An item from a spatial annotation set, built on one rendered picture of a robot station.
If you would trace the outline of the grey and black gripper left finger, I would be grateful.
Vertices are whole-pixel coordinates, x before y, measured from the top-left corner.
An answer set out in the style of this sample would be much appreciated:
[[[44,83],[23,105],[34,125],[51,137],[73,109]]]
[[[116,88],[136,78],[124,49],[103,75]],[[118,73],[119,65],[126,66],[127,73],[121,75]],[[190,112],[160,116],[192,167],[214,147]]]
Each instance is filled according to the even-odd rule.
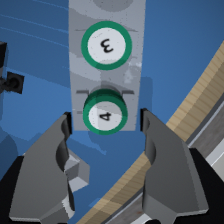
[[[75,213],[65,174],[71,112],[60,116],[0,181],[0,224],[66,223]]]

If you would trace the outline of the blue work mat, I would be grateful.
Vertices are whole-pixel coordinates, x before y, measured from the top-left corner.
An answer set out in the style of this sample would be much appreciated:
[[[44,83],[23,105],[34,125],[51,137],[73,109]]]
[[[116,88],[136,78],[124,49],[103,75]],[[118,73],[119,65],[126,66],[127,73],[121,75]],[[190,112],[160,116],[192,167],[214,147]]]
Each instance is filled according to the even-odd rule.
[[[0,181],[18,156],[63,113],[71,112],[69,0],[0,0],[2,78],[24,77],[22,94],[0,94]],[[224,0],[146,0],[135,131],[74,131],[67,147],[90,165],[89,184],[74,191],[76,224],[145,150],[140,108],[166,124],[224,41]]]

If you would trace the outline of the white control box with blue and green buttons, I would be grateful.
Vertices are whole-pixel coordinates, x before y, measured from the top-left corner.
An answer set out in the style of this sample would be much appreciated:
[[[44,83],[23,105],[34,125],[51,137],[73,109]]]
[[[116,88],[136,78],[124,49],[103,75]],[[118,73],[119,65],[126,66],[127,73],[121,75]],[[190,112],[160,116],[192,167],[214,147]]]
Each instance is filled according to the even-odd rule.
[[[4,90],[22,94],[25,76],[7,71],[7,79],[2,78],[6,47],[7,43],[0,41],[0,94]]]

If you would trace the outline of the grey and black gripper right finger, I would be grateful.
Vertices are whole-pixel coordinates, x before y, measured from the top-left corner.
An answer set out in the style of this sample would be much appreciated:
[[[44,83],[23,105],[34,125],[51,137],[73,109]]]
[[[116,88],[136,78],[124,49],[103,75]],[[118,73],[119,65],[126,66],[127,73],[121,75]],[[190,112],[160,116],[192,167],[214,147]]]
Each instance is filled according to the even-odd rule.
[[[224,182],[200,154],[147,108],[140,109],[145,173],[142,210],[161,224],[224,224]]]

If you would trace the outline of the green screw cap with white top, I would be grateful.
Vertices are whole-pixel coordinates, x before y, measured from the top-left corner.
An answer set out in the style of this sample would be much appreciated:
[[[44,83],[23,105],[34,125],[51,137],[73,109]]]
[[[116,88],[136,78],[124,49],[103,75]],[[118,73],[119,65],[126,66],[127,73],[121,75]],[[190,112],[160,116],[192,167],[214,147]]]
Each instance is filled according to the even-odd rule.
[[[111,89],[99,89],[85,100],[83,121],[86,127],[99,135],[111,135],[120,131],[128,119],[123,97]]]

